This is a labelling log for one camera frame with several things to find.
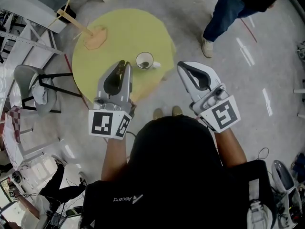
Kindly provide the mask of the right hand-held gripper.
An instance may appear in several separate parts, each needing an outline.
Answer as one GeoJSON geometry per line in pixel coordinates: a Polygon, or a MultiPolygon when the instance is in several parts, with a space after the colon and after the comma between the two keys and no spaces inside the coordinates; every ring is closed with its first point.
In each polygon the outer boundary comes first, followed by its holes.
{"type": "Polygon", "coordinates": [[[228,94],[225,84],[219,84],[220,79],[211,67],[179,61],[177,70],[194,102],[192,110],[212,131],[221,133],[241,120],[235,97],[228,94]]]}

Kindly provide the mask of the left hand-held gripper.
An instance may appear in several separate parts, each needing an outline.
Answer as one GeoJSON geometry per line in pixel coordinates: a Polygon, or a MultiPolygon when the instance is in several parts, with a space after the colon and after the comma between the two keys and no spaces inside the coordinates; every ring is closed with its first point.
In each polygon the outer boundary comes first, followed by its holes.
{"type": "Polygon", "coordinates": [[[88,115],[88,133],[123,140],[134,115],[131,92],[132,67],[129,62],[120,60],[109,67],[98,81],[97,97],[88,115]],[[116,94],[119,94],[119,99],[108,99],[116,94]]]}

